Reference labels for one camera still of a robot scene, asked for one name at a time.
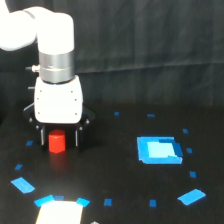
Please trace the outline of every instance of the blue paper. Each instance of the blue paper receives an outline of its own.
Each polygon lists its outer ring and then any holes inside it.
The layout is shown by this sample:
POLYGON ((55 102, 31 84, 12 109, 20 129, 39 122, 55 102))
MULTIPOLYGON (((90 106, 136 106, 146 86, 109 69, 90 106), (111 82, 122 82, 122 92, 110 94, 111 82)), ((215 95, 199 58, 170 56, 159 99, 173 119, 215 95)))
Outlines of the blue paper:
POLYGON ((182 158, 178 156, 168 156, 167 158, 150 158, 148 142, 175 143, 174 137, 138 137, 138 156, 146 164, 181 164, 182 158))
POLYGON ((151 199, 150 202, 149 202, 149 206, 150 207, 156 207, 156 200, 151 199))
POLYGON ((55 201, 63 201, 65 196, 54 196, 55 201))
POLYGON ((195 189, 190 191, 189 193, 184 194, 183 196, 179 197, 178 200, 182 201, 185 205, 190 205, 195 201, 205 197, 206 194, 202 191, 195 189))
POLYGON ((184 134, 188 134, 188 130, 187 129, 183 129, 183 133, 184 134))
POLYGON ((181 150, 180 144, 179 143, 172 143, 175 155, 177 156, 183 156, 183 152, 181 150))
POLYGON ((150 158, 167 158, 168 156, 175 157, 172 143, 148 142, 147 145, 150 158))
POLYGON ((35 188, 29 184, 26 180, 24 180, 22 177, 12 180, 11 183, 17 187, 20 191, 22 191, 24 194, 32 192, 35 188))
POLYGON ((90 203, 90 201, 85 200, 83 198, 78 198, 76 203, 79 204, 79 205, 82 205, 83 207, 86 207, 90 203))
POLYGON ((26 143, 26 145, 27 145, 27 146, 31 146, 31 145, 33 145, 33 141, 28 141, 28 142, 26 143))
POLYGON ((147 114, 148 117, 155 117, 155 114, 147 114))
POLYGON ((34 201, 34 203, 36 204, 37 207, 41 207, 43 204, 50 202, 50 201, 54 201, 53 195, 49 195, 47 197, 38 199, 38 200, 34 201))
POLYGON ((104 206, 111 206, 112 205, 112 199, 105 199, 104 200, 104 206))
POLYGON ((188 153, 192 153, 192 149, 191 148, 187 148, 187 152, 188 153))
POLYGON ((15 167, 15 170, 20 170, 22 166, 23 166, 22 164, 18 164, 18 165, 15 167))
POLYGON ((196 178, 197 177, 196 172, 190 171, 190 176, 193 177, 193 178, 196 178))

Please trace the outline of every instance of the black table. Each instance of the black table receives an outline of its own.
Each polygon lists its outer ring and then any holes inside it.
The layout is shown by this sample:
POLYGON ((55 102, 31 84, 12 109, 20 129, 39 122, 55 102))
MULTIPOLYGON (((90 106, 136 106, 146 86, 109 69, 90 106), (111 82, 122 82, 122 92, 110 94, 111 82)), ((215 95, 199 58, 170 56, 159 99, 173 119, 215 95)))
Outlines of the black table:
POLYGON ((224 109, 89 103, 97 117, 85 134, 86 149, 74 148, 74 133, 67 128, 67 151, 55 155, 41 149, 38 133, 23 118, 27 105, 16 104, 0 126, 1 224, 35 223, 34 201, 51 194, 90 200, 82 224, 224 223, 224 109), (140 136, 175 137, 183 163, 143 164, 140 136), (26 146, 29 140, 33 146, 26 146), (23 164, 21 170, 14 169, 17 164, 23 164), (20 192, 10 183, 19 177, 35 190, 20 192), (206 197, 189 206, 177 200, 193 189, 206 197), (105 198, 113 200, 111 207, 103 205, 105 198), (156 208, 149 207, 150 199, 157 201, 156 208))

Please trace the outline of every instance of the red block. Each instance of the red block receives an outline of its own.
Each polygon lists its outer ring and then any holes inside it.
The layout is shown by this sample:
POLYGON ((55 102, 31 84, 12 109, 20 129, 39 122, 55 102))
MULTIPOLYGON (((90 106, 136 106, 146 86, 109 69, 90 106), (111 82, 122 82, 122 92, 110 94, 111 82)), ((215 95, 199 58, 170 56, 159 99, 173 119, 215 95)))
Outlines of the red block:
POLYGON ((65 151, 65 131, 57 129, 49 133, 49 151, 53 153, 65 151))

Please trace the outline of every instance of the gray metal band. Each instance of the gray metal band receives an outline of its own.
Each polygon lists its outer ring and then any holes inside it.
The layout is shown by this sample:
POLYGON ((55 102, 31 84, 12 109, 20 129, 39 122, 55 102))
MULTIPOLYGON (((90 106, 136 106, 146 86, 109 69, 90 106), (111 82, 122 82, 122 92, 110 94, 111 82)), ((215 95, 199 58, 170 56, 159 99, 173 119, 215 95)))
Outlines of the gray metal band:
POLYGON ((65 54, 49 55, 39 51, 40 66, 45 69, 64 69, 74 66, 74 50, 65 54))
POLYGON ((75 77, 74 50, 66 54, 48 55, 39 51, 40 78, 50 83, 60 83, 75 77))
MULTIPOLYGON (((36 19, 35 16, 34 16, 32 13, 30 13, 29 11, 23 10, 23 12, 28 13, 34 20, 36 19)), ((36 35, 36 38, 35 38, 33 44, 34 44, 34 43, 37 43, 37 35, 36 35)))
POLYGON ((39 72, 40 78, 50 83, 60 83, 72 80, 75 77, 74 66, 59 71, 52 71, 51 69, 45 69, 40 66, 39 72))

